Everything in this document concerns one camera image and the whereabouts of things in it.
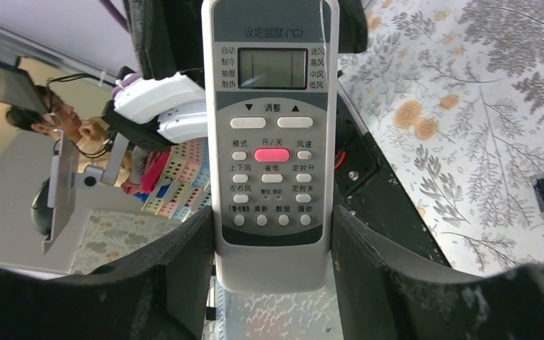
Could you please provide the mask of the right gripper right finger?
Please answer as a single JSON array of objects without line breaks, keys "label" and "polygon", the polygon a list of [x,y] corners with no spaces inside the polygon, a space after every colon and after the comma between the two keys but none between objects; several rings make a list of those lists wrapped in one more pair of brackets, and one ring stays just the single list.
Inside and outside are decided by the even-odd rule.
[{"label": "right gripper right finger", "polygon": [[345,339],[544,339],[544,264],[463,273],[405,249],[340,205],[331,245]]}]

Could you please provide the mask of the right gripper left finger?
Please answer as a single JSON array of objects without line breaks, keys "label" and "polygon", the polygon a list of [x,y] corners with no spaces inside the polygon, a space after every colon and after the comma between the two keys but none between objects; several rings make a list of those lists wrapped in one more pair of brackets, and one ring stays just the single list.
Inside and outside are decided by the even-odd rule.
[{"label": "right gripper left finger", "polygon": [[86,275],[0,268],[0,339],[200,339],[214,259],[211,207]]}]

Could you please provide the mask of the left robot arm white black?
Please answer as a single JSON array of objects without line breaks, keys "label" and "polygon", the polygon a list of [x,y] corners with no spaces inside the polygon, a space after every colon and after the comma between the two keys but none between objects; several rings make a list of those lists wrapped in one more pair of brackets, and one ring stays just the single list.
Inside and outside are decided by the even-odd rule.
[{"label": "left robot arm white black", "polygon": [[101,118],[130,145],[150,152],[208,136],[205,90],[186,70],[156,80],[122,67]]}]

